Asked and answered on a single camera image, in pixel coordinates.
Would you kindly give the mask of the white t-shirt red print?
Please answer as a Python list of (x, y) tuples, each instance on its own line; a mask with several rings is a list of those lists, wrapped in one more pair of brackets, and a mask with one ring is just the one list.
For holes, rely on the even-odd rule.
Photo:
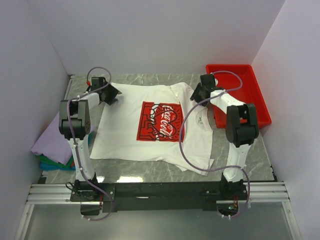
[(92, 159), (163, 161), (207, 175), (214, 162), (213, 130), (208, 109), (190, 100), (188, 84), (115, 87), (122, 94), (104, 106)]

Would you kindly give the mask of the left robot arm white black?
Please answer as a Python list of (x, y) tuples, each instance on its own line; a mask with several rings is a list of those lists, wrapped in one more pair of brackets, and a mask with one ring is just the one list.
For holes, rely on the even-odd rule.
[(71, 100), (62, 100), (59, 106), (59, 132), (67, 140), (74, 164), (75, 179), (79, 182), (90, 181), (82, 189), (88, 201), (96, 200), (100, 188), (96, 183), (96, 172), (89, 153), (89, 134), (91, 132), (90, 110), (101, 103), (114, 104), (121, 91), (111, 85), (105, 77), (92, 77), (85, 93)]

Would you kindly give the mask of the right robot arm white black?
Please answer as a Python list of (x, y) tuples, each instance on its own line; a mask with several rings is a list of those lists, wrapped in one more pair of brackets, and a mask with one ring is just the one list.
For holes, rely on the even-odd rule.
[(226, 115), (225, 135), (229, 141), (229, 152), (227, 168), (221, 177), (225, 184), (219, 187), (219, 193), (222, 198), (230, 200), (237, 194), (236, 184), (245, 176), (243, 169), (248, 152), (259, 136), (259, 126), (256, 106), (236, 99), (229, 94), (230, 89), (218, 87), (217, 82), (212, 73), (201, 75), (190, 100), (205, 106), (209, 99)]

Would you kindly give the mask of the red plastic bin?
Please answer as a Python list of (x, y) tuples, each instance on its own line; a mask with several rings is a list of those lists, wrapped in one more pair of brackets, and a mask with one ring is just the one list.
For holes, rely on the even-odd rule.
[(218, 87), (234, 89), (240, 86), (238, 78), (242, 80), (242, 87), (232, 91), (231, 96), (245, 103), (253, 103), (257, 111), (257, 122), (260, 129), (272, 123), (267, 105), (256, 79), (254, 70), (249, 64), (208, 64), (208, 74), (214, 73), (218, 80)]

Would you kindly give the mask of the folded lavender t-shirt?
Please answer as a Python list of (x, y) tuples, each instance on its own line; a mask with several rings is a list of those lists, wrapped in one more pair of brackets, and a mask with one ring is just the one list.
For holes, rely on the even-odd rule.
[(59, 131), (59, 113), (30, 150), (34, 155), (44, 155), (55, 163), (67, 164), (73, 154), (68, 140)]

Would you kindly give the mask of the folded green t-shirt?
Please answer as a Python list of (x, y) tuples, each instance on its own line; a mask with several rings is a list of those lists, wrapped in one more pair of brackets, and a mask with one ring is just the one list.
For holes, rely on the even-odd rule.
[(56, 163), (56, 162), (50, 160), (49, 158), (47, 158), (44, 155), (35, 155), (35, 156), (38, 158), (38, 160), (40, 162), (46, 163), (46, 164), (49, 164), (49, 165), (59, 166), (59, 167), (62, 167), (62, 168), (70, 168), (70, 167), (74, 166), (73, 156), (69, 159), (69, 161), (67, 162), (66, 165), (63, 165), (62, 163)]

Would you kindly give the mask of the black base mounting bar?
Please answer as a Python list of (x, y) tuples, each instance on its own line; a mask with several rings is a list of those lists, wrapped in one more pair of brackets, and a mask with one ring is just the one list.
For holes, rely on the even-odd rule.
[(202, 210), (216, 211), (219, 201), (246, 200), (248, 192), (241, 181), (228, 187), (219, 181), (99, 183), (106, 197), (86, 182), (72, 184), (70, 201), (81, 203), (81, 212)]

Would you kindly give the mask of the aluminium rail frame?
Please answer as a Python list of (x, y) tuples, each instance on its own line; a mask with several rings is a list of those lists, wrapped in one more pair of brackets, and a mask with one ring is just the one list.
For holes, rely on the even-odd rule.
[(300, 240), (297, 220), (284, 182), (258, 181), (247, 183), (212, 182), (122, 182), (99, 183), (109, 197), (85, 182), (65, 184), (32, 184), (15, 235), (26, 236), (36, 205), (80, 205), (81, 213), (117, 211), (193, 210), (215, 211), (217, 207), (244, 203), (282, 203), (291, 236)]

